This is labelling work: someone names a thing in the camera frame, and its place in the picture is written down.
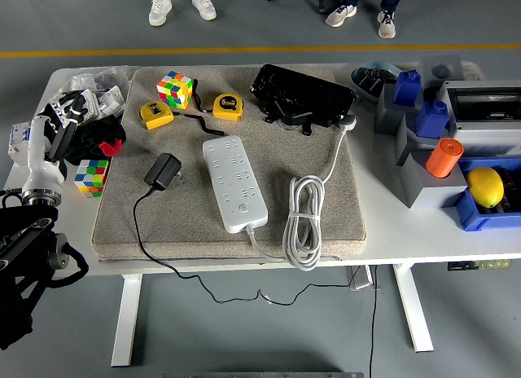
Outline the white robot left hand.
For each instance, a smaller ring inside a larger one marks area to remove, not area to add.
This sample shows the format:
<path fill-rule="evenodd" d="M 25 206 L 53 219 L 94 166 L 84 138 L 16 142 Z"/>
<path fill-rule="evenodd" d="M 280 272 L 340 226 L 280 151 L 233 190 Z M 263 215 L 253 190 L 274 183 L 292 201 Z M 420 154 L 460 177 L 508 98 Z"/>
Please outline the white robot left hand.
<path fill-rule="evenodd" d="M 58 204 L 67 177 L 63 159 L 88 113 L 86 95 L 77 90 L 56 95 L 32 119 L 27 155 L 29 175 L 22 187 L 24 202 Z"/>

